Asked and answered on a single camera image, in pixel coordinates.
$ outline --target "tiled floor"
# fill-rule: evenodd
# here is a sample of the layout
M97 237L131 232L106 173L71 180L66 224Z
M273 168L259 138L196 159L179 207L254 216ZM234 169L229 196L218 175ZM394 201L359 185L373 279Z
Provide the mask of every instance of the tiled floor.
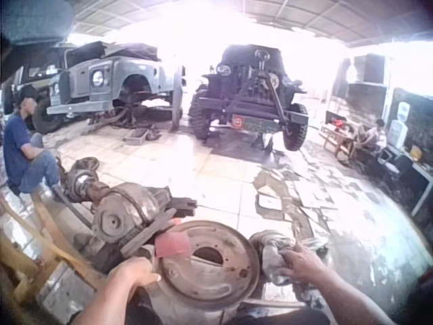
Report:
M78 127L69 128L76 132ZM331 152L321 148L322 140L314 129L309 131L301 151L278 152L281 144L276 139L277 151L270 156L252 149L249 135L232 131L224 131L207 145L188 132L163 131L159 140L137 147L121 141L128 131L104 127L92 134L69 136L68 141L50 135L46 142L55 144L66 168L76 159L97 157L101 163L99 178L110 186L124 181L169 186L174 196L196 199L196 216L184 221L218 221L249 238L265 229L290 236L290 221L297 219L305 238L329 236L332 266L388 313L398 309L416 277L433 265L429 250L406 213L364 177L339 165ZM278 197L282 210L258 205L259 193ZM311 217L300 207L308 208L305 211ZM72 240L78 221L61 204L53 203L50 209ZM0 222L6 234L22 243L25 250L30 240L26 233L8 218L2 217ZM70 305L72 299L76 309L90 299L88 293L84 300L75 299L71 295L79 293L74 290L68 291L68 299L55 302L52 292L45 293L43 304L52 305L52 311L62 321L73 312L63 303ZM281 293L281 289L270 288L267 296L280 297ZM172 301L167 303L160 292L152 296L166 325L188 324L179 323L179 317L185 321L193 318L195 324L218 324L219 313L204 315Z

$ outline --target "metal plate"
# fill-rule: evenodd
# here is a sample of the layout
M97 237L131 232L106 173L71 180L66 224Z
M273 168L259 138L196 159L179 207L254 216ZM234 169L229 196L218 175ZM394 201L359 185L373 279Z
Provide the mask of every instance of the metal plate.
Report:
M256 251L236 230L213 221L191 221L169 232L186 232L193 256L155 260L161 289L194 309L218 311L240 303L260 273Z
M236 114L234 114L233 118L231 119L231 125L237 130L247 130L261 133L276 133L279 131L278 123L275 121Z

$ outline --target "license plate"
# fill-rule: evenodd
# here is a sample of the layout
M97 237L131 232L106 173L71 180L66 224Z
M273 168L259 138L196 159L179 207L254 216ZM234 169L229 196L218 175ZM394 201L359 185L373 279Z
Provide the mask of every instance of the license plate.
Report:
M246 130L261 133L276 133L279 131L278 123L242 115L233 115L231 126L237 130Z

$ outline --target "dark jeep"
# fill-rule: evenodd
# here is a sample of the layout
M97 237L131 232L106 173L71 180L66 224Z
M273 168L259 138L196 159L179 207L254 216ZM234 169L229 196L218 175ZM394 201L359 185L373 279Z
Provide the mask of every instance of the dark jeep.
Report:
M308 114L292 104L302 82L292 82L278 49L259 45L230 45L216 73L205 74L205 89L194 95L190 117L198 139L207 139L212 121L234 129L263 133L283 131L287 150L300 149L306 137Z

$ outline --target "headlight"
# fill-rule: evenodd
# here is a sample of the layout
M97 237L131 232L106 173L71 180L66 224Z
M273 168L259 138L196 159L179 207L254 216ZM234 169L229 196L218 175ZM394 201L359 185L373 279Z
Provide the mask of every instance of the headlight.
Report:
M279 86L279 79L278 79L278 76L277 76L275 73L270 72L270 73L269 73L269 78L270 78L270 80L271 80L272 87L273 87L274 89L277 89L278 86ZM268 89L268 85L266 84L265 80L262 80L262 85L263 85L263 87L264 87L265 89Z
M104 75L102 74L102 71L95 71L92 76L93 85L99 87L100 85L102 85L103 81Z
M216 72L223 77L227 77L231 74L231 69L229 66L221 65L221 66L217 66Z
M283 77L283 80L281 82L286 87L290 87L292 85L292 81L289 79L289 77Z

